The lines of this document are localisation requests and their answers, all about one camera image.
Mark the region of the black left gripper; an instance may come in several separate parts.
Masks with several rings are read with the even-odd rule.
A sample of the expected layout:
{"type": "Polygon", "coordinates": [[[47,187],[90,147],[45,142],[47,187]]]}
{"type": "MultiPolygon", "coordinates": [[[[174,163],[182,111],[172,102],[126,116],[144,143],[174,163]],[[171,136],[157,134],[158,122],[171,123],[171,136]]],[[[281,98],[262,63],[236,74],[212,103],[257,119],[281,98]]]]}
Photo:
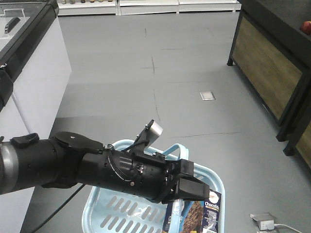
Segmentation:
{"type": "MultiPolygon", "coordinates": [[[[194,174],[194,162],[180,159],[180,173],[187,177],[194,174]]],[[[75,180],[126,194],[145,198],[153,203],[173,201],[176,179],[172,169],[176,162],[164,155],[103,150],[101,154],[83,156],[75,180]]],[[[209,185],[198,179],[181,178],[177,185],[177,199],[199,201],[209,198],[209,185]]]]}

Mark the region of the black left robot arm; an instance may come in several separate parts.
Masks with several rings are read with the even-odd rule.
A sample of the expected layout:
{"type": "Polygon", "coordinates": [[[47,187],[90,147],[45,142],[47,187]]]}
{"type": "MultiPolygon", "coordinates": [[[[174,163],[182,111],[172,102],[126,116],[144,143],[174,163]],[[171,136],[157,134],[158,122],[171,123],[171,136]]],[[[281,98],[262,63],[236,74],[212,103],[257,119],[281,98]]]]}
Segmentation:
{"type": "Polygon", "coordinates": [[[0,144],[0,192],[35,186],[66,189],[81,183],[153,203],[209,197],[209,186],[195,178],[192,161],[145,154],[148,144],[143,135],[123,150],[70,132],[43,140],[36,133],[13,137],[0,144]]]}

